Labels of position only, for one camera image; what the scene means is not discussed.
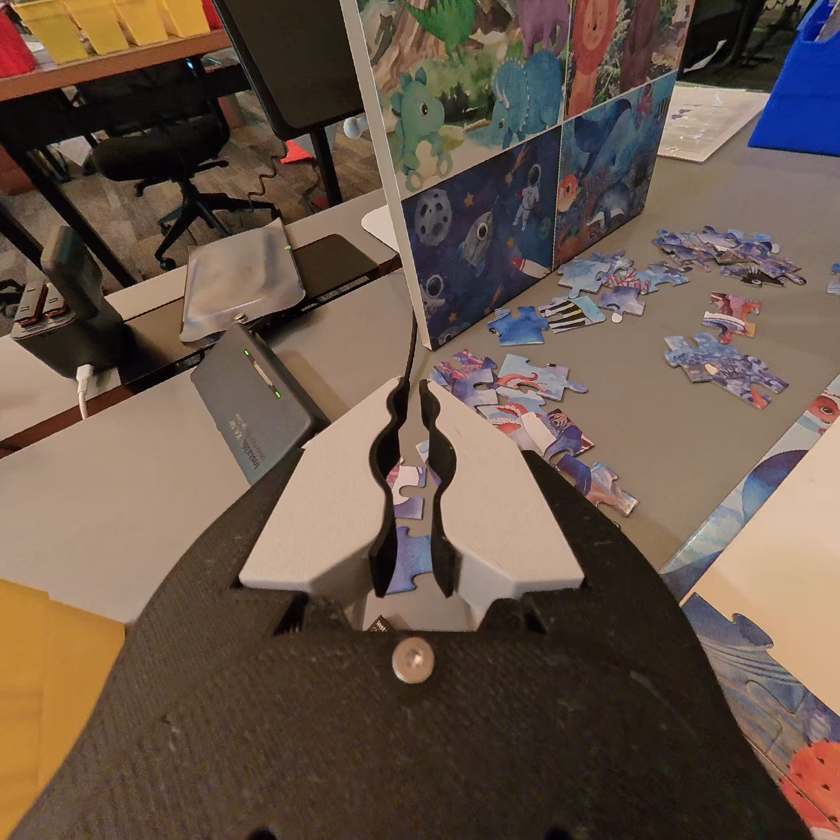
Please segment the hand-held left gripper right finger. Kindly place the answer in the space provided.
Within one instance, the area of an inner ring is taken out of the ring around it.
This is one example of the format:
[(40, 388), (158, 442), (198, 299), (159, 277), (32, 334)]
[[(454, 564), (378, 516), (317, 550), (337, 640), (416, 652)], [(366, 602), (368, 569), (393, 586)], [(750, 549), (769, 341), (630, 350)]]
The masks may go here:
[(582, 567), (526, 459), (533, 452), (433, 381), (419, 396), (439, 480), (430, 550), (441, 592), (467, 604), (477, 626), (499, 600), (579, 589)]

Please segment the dark blue coral jigsaw piece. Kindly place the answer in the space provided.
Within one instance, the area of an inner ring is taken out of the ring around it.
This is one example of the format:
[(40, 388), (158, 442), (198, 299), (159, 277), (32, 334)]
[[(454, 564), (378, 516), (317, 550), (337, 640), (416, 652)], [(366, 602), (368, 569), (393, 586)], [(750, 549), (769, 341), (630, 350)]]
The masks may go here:
[(555, 456), (577, 457), (594, 447), (593, 441), (560, 409), (538, 415), (538, 420), (549, 435), (546, 437), (549, 442), (542, 450), (545, 461), (550, 462)]

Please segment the pile of puzzle pieces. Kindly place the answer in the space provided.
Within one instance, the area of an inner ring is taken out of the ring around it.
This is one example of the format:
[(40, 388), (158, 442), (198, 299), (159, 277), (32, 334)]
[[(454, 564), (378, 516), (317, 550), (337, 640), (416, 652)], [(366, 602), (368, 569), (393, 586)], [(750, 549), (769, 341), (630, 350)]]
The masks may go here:
[[(576, 257), (560, 268), (561, 284), (569, 286), (578, 280), (584, 282), (587, 291), (603, 287), (605, 293), (599, 301), (590, 297), (553, 297), (540, 307), (520, 308), (517, 317), (509, 308), (500, 308), (495, 311), (489, 330), (498, 336), (501, 345), (519, 346), (542, 342), (543, 333), (549, 330), (562, 334), (594, 326), (606, 320), (607, 312), (614, 322), (620, 322), (624, 315), (643, 313), (641, 295), (664, 284), (686, 284), (690, 279), (688, 270), (694, 266), (707, 270), (717, 265), (723, 276), (756, 289), (806, 284), (802, 268), (788, 259), (779, 259), (774, 253), (775, 244), (762, 235), (746, 238), (732, 230), (720, 234), (710, 226), (698, 233), (683, 234), (661, 229), (654, 243), (672, 262), (662, 260), (636, 272), (633, 261), (626, 259), (622, 251)], [(692, 342), (680, 336), (666, 337), (665, 361), (671, 369), (685, 372), (693, 383), (714, 382), (755, 408), (766, 407), (771, 399), (764, 391), (781, 393), (788, 385), (758, 357), (732, 345), (738, 335), (753, 337), (755, 324), (749, 318), (760, 314), (762, 303), (714, 290), (709, 304), (702, 324), (712, 332), (699, 332)], [(467, 350), (456, 353), (455, 358), (458, 367), (441, 363), (433, 368), (432, 379), (468, 407), (479, 410), (520, 449), (541, 457), (549, 435), (538, 415), (559, 409), (557, 403), (566, 390), (586, 392), (584, 385), (569, 380), (567, 368), (557, 364), (537, 366), (526, 357), (511, 353), (502, 364), (497, 364)], [(699, 526), (661, 572), (676, 598), (687, 598), (700, 577), (825, 431), (816, 410), (809, 408)], [(637, 499), (620, 486), (617, 473), (603, 463), (587, 465), (581, 461), (581, 455), (555, 456), (545, 462), (594, 506), (607, 505), (625, 517), (637, 506)]]

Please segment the blue wavy jigsaw piece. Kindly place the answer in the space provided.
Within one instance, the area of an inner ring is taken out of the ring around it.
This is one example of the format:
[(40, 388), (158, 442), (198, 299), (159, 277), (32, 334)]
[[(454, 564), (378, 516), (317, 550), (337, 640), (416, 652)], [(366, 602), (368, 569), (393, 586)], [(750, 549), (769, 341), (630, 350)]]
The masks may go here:
[(742, 730), (761, 743), (783, 736), (806, 741), (805, 688), (771, 655), (773, 639), (746, 616), (727, 618), (696, 593), (682, 609)]

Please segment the cream puzzle frame tray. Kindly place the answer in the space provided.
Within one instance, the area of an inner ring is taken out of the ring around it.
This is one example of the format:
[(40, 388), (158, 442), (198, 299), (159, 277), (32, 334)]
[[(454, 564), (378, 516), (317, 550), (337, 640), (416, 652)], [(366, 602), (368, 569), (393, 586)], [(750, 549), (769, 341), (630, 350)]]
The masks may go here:
[(727, 618), (746, 616), (773, 639), (771, 655), (803, 684), (806, 741), (783, 736), (761, 743), (739, 725), (779, 788), (799, 750), (839, 743), (838, 436), (831, 432), (838, 397), (836, 376), (803, 412), (816, 410), (824, 434), (687, 598), (675, 597), (682, 610), (696, 593)]

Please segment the orange pufferfish jigsaw piece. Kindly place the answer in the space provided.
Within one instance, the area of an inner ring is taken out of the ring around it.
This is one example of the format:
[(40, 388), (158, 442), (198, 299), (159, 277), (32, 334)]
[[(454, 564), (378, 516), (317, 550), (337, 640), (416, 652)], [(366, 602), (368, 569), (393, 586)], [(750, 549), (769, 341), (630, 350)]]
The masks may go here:
[(839, 838), (837, 742), (816, 742), (799, 750), (780, 789), (814, 838)]

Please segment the black flat device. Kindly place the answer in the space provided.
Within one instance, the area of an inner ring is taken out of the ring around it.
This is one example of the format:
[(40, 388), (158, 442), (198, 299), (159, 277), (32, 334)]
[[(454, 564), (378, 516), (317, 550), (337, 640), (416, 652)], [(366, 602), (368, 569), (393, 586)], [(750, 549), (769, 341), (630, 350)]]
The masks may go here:
[(240, 324), (205, 352), (191, 380), (251, 486), (330, 424), (270, 346)]

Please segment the silver foil pouch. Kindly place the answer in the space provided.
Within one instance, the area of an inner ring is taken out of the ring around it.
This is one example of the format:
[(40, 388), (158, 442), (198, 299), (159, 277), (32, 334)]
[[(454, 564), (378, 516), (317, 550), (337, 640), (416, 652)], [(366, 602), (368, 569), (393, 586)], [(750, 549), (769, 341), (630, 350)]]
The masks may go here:
[(294, 308), (306, 294), (281, 221), (222, 238), (188, 260), (181, 341), (196, 343)]

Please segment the illustrated animal puzzle box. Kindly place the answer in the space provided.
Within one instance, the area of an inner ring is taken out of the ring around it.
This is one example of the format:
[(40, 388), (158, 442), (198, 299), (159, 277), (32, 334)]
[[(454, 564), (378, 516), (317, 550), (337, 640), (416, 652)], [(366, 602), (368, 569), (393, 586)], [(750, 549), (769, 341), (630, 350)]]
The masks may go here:
[(431, 350), (645, 208), (694, 2), (341, 2)]

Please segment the black battery charger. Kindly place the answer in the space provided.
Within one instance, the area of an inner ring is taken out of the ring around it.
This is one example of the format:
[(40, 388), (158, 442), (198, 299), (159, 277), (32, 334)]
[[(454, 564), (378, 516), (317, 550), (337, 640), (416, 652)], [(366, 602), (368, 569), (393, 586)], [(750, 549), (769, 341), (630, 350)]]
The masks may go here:
[(25, 287), (12, 341), (69, 379), (85, 364), (94, 371), (122, 364), (133, 351), (133, 334), (107, 301), (102, 270), (77, 231), (56, 227), (41, 265), (45, 278)]

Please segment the instruction sheet in plastic sleeve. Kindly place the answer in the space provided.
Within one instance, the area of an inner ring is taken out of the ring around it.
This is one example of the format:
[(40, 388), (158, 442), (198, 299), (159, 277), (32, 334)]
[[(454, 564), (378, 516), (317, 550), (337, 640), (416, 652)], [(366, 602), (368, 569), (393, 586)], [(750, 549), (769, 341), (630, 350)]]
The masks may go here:
[(658, 147), (662, 158), (703, 163), (759, 116), (770, 94), (764, 91), (675, 84)]

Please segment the black partition panel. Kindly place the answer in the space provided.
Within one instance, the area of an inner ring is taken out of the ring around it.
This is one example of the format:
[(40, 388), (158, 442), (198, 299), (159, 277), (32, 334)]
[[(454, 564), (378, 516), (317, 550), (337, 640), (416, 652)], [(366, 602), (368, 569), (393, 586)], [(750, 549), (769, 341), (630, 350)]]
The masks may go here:
[(273, 133), (310, 137), (328, 204), (341, 204), (326, 129), (364, 110), (341, 2), (213, 5)]

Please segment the blue storage bin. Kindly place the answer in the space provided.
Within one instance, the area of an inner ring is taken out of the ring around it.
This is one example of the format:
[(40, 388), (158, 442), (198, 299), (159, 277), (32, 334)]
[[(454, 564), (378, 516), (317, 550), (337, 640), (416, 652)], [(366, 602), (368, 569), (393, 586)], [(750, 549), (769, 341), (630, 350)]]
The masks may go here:
[(839, 155), (838, 2), (816, 2), (801, 21), (749, 146)]

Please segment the red bin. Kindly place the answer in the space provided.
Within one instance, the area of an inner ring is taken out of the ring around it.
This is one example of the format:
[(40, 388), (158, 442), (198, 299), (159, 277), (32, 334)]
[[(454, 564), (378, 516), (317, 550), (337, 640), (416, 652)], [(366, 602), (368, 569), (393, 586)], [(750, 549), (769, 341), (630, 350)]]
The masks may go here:
[(1, 78), (25, 75), (37, 69), (37, 61), (1, 5)]

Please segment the white flat base plate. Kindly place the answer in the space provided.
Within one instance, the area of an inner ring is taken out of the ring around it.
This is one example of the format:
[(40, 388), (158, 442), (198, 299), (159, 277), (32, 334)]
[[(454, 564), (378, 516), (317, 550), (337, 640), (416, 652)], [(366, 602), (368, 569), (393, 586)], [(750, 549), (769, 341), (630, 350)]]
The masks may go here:
[(384, 246), (395, 253), (400, 252), (392, 215), (387, 205), (380, 206), (363, 215), (360, 223), (366, 233), (382, 242)]

